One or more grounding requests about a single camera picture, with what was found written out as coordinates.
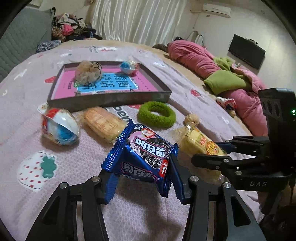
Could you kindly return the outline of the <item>grey quilted headboard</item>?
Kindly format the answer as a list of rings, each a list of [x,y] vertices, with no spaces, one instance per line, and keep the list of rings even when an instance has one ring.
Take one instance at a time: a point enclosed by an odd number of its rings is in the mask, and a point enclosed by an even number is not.
[[[35,54],[40,43],[51,40],[55,13],[55,7],[45,11],[26,7],[16,15],[1,37],[1,80]]]

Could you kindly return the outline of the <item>white air conditioner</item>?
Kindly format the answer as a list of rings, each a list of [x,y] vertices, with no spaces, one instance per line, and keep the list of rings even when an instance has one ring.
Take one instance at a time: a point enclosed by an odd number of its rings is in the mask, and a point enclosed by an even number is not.
[[[216,4],[203,4],[202,10],[214,15],[231,18],[231,9],[226,6],[220,6]]]

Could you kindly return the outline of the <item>green fuzzy hair scrunchie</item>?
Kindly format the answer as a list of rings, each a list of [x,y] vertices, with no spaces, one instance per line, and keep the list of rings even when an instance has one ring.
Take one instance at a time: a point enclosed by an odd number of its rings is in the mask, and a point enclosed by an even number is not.
[[[156,128],[170,128],[176,122],[175,112],[167,104],[157,101],[142,104],[137,118],[143,124]]]

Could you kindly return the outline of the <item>beige mesh drawstring pouch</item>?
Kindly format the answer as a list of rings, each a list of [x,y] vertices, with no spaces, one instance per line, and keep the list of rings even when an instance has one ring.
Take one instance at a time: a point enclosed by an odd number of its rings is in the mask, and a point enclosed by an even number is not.
[[[75,80],[80,85],[88,85],[102,78],[102,66],[98,62],[82,61],[76,68]]]

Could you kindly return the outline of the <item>blue oreo cookie packet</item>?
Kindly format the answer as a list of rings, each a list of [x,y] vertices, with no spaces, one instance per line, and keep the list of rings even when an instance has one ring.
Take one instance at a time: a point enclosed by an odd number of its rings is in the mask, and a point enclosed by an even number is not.
[[[161,197],[167,198],[171,186],[169,157],[177,156],[178,151],[178,144],[172,145],[147,126],[130,120],[101,165],[112,173],[104,202],[114,197],[120,175],[154,183]]]

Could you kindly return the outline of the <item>pink and blue book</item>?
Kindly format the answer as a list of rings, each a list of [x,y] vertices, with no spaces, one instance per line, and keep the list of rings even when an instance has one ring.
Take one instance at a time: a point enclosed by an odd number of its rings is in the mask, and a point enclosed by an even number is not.
[[[103,68],[102,78],[89,85],[79,85],[75,80],[75,69],[64,69],[57,79],[51,99],[74,97],[78,94],[88,95],[101,92],[116,91],[157,91],[157,87],[142,73],[129,76],[120,71],[120,68]]]

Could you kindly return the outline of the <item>white satin curtain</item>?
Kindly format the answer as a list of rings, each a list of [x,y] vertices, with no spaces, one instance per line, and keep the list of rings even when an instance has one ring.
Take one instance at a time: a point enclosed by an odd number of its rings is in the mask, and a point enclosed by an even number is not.
[[[186,1],[95,1],[90,23],[99,36],[153,46],[172,41]]]

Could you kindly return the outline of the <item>orange packaged rice cracker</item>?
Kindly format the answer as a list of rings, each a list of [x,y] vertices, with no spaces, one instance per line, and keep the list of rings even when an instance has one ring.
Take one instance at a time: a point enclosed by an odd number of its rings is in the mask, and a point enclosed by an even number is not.
[[[127,126],[127,121],[99,106],[80,111],[76,115],[76,120],[81,125],[87,125],[101,139],[110,144],[115,144]]]

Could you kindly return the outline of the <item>small red white doll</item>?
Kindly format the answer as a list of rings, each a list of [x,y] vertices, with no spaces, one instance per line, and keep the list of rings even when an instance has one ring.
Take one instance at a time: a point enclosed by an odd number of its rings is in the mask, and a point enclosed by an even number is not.
[[[227,111],[227,113],[231,116],[234,117],[236,116],[236,102],[232,98],[223,98],[223,97],[217,97],[216,102],[218,105],[220,105],[224,110]]]

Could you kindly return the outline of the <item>black wall television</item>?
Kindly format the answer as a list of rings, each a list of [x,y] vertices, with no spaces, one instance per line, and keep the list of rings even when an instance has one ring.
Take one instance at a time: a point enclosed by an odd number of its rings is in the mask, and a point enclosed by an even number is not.
[[[228,51],[255,69],[261,67],[266,53],[266,51],[255,42],[240,37],[239,35],[233,36]]]

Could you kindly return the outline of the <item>red white blue toy egg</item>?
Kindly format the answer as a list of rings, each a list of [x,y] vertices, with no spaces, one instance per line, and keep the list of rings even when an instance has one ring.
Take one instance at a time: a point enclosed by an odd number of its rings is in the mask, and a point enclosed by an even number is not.
[[[50,108],[47,103],[37,107],[42,116],[42,134],[61,146],[70,146],[79,140],[80,127],[66,109]]]

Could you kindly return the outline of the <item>blue patterned cloth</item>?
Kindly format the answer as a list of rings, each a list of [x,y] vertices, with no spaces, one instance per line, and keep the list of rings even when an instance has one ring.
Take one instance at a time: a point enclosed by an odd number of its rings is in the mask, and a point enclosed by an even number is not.
[[[45,52],[61,45],[61,40],[42,42],[37,46],[36,53]]]

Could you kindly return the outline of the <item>pink quilted duvet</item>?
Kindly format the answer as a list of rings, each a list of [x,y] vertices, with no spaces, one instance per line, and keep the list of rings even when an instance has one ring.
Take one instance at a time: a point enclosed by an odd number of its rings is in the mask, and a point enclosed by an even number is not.
[[[177,63],[196,73],[215,96],[233,100],[236,114],[254,136],[267,136],[259,91],[264,83],[252,71],[236,66],[229,58],[215,57],[201,45],[186,40],[168,44],[168,54]]]

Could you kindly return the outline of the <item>walnut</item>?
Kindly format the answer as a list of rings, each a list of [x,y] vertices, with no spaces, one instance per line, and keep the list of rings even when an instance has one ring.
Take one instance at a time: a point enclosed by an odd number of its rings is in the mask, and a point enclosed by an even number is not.
[[[194,113],[188,114],[184,119],[184,124],[187,125],[189,123],[193,123],[197,126],[200,123],[199,117]]]

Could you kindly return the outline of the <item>yellow packaged corn snack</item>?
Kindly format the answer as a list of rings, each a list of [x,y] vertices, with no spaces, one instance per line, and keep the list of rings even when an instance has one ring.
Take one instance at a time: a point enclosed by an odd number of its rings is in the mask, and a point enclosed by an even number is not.
[[[187,123],[171,132],[179,150],[192,157],[195,154],[226,156],[226,152],[201,132],[194,123]]]

